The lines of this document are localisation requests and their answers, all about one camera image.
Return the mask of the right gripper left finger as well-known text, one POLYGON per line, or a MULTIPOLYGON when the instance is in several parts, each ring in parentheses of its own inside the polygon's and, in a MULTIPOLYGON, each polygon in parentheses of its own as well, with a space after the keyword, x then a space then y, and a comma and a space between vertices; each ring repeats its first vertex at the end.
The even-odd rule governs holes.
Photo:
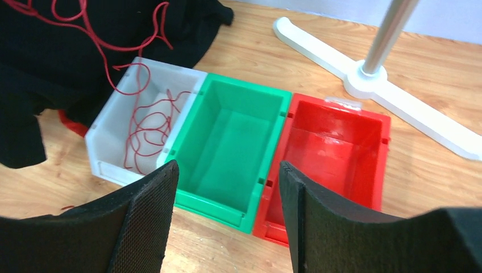
POLYGON ((2 217, 1 271, 159 272, 178 178, 171 160, 57 216, 2 217))

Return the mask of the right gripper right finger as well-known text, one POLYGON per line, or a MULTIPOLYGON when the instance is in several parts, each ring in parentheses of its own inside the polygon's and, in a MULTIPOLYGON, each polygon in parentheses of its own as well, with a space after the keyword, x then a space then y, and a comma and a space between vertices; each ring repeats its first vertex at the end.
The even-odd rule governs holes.
POLYGON ((289 162, 279 170, 294 272, 480 272, 481 209, 400 218, 359 205, 289 162))

